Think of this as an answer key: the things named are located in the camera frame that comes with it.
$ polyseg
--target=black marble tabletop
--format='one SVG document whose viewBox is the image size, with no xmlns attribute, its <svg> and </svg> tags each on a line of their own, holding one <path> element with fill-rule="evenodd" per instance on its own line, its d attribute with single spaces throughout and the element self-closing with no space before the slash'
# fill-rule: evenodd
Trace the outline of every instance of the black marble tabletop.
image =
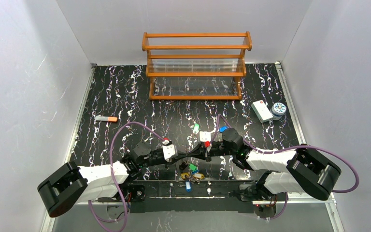
<svg viewBox="0 0 371 232">
<path fill-rule="evenodd" d="M 241 101 L 150 101 L 150 82 L 144 72 L 144 65 L 95 67 L 71 161 L 81 166 L 109 164 L 111 139 L 129 121 L 141 122 L 183 150 L 191 150 L 198 142 L 194 125 L 198 123 L 200 131 L 213 131 L 217 114 L 225 116 L 240 135 L 257 147 L 279 149 L 298 145 L 289 113 L 278 121 L 260 123 L 250 107 L 258 100 L 264 100 L 268 107 L 275 102 L 286 104 L 273 64 L 247 64 L 247 76 L 241 82 Z M 95 116 L 115 116 L 118 122 L 95 121 Z M 150 143 L 152 148 L 160 146 L 157 138 L 132 125 L 118 135 L 114 161 L 140 141 Z M 254 172 L 239 169 L 231 160 L 231 157 L 214 157 L 211 162 L 194 158 L 190 161 L 198 166 L 206 180 L 257 179 Z M 144 168 L 141 178 L 174 180 L 179 179 L 179 174 L 175 165 L 169 168 L 159 165 Z"/>
</svg>

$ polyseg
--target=robotic arm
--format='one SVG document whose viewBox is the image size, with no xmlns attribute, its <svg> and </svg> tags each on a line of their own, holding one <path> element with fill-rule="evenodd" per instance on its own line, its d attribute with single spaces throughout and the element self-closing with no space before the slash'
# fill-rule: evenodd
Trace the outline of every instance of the robotic arm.
<svg viewBox="0 0 371 232">
<path fill-rule="evenodd" d="M 270 155 L 270 150 L 254 150 L 244 144 L 233 128 L 222 132 L 222 141 L 210 143 L 209 132 L 199 133 L 200 143 L 190 152 L 177 151 L 168 139 L 162 148 L 151 150 L 140 142 L 113 163 L 118 184 L 126 184 L 142 174 L 142 167 L 171 165 L 194 157 L 211 161 L 215 156 L 232 156 L 241 169 L 268 170 L 257 181 L 240 185 L 237 195 L 244 201 L 269 200 L 281 192 L 306 192 L 318 200 L 327 200 L 338 180 L 341 169 L 315 149 L 300 148 Z M 38 186 L 38 192 L 50 217 L 58 217 L 76 203 L 100 197 L 115 197 L 117 189 L 110 175 L 110 165 L 79 167 L 68 162 Z"/>
</svg>

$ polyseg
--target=orange wooden frame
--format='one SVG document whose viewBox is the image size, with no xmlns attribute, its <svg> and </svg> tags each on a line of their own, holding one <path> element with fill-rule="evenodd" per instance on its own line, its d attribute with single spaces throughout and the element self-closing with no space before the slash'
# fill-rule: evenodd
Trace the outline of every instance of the orange wooden frame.
<svg viewBox="0 0 371 232">
<path fill-rule="evenodd" d="M 243 44 L 229 45 L 150 45 L 148 38 L 174 38 L 174 37 L 243 37 Z M 152 50 L 210 50 L 210 49 L 238 49 L 241 50 L 239 55 L 152 55 Z M 146 76 L 150 78 L 150 99 L 151 100 L 240 100 L 241 93 L 241 78 L 246 76 L 245 67 L 245 51 L 251 51 L 252 40 L 251 35 L 247 31 L 245 33 L 147 33 L 143 35 L 142 50 L 147 52 L 147 67 Z M 234 72 L 154 72 L 154 59 L 238 59 L 237 70 Z M 154 95 L 154 78 L 156 77 L 186 77 L 186 76 L 229 76 L 234 77 L 236 84 L 236 95 Z"/>
</svg>

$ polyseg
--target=white wall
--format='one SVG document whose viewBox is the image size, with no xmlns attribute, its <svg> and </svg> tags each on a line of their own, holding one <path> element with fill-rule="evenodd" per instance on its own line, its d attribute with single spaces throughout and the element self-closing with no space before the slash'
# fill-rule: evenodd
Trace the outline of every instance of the white wall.
<svg viewBox="0 0 371 232">
<path fill-rule="evenodd" d="M 346 231 L 371 231 L 371 1 L 314 0 L 283 68 L 307 141 L 359 171 L 335 195 Z M 354 181 L 341 167 L 336 189 Z"/>
<path fill-rule="evenodd" d="M 0 231 L 38 231 L 90 63 L 54 0 L 0 0 Z"/>
<path fill-rule="evenodd" d="M 283 59 L 311 0 L 57 0 L 89 61 L 145 64 L 143 33 L 246 32 L 246 62 Z"/>
</svg>

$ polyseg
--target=wooden rack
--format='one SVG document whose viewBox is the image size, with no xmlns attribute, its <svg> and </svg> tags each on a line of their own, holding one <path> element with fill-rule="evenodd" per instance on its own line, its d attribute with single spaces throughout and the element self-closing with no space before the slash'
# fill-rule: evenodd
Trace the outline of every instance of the wooden rack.
<svg viewBox="0 0 371 232">
<path fill-rule="evenodd" d="M 245 51 L 252 49 L 248 31 L 246 33 L 162 34 L 145 32 L 142 49 L 147 52 L 146 76 L 150 78 L 151 100 L 240 100 L 242 98 L 240 81 L 246 76 Z M 172 77 L 179 78 L 179 82 L 196 83 L 194 92 L 199 91 L 199 82 L 204 85 L 209 81 L 215 82 L 216 78 L 230 85 L 223 84 L 225 89 L 221 91 L 214 87 L 215 94 L 211 95 L 190 95 L 185 90 L 186 87 L 173 88 L 179 89 L 177 93 L 162 93 L 157 87 L 157 80 L 166 81 L 166 78 Z"/>
</svg>

